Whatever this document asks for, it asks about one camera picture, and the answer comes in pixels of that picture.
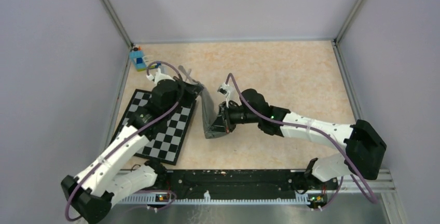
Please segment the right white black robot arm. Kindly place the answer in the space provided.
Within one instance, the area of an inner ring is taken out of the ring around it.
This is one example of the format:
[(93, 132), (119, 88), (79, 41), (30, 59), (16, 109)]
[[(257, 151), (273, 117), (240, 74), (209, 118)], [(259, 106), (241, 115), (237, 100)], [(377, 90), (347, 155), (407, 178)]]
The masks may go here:
[(202, 93), (203, 130), (207, 139), (230, 134), (239, 124), (255, 123), (268, 135), (306, 139), (338, 150), (337, 154), (310, 161), (304, 181), (311, 189), (346, 175), (377, 179), (387, 145), (368, 121), (329, 123), (269, 105), (255, 89), (244, 90), (242, 96), (240, 104), (224, 101), (215, 110), (209, 93)]

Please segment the grey cloth napkin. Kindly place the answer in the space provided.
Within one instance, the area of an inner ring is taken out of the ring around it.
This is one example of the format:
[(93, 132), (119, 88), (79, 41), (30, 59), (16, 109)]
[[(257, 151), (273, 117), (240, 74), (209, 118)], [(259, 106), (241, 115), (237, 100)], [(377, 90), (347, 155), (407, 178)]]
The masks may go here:
[(201, 105), (202, 125), (205, 138), (219, 138), (220, 133), (211, 128), (211, 124), (213, 124), (217, 118), (217, 112), (215, 112), (214, 103), (207, 88), (203, 88), (201, 92)]

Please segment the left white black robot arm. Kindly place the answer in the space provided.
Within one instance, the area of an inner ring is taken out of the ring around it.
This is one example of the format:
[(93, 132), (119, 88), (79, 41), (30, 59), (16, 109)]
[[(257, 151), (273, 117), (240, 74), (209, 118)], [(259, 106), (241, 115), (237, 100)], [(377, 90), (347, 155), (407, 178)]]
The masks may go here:
[(123, 176), (118, 172), (138, 150), (165, 132), (177, 111), (191, 108), (203, 90), (200, 83), (177, 78), (156, 83), (111, 144), (87, 168), (62, 179), (66, 212), (73, 208), (87, 223), (99, 223), (123, 198), (150, 186), (163, 188), (166, 175), (151, 162)]

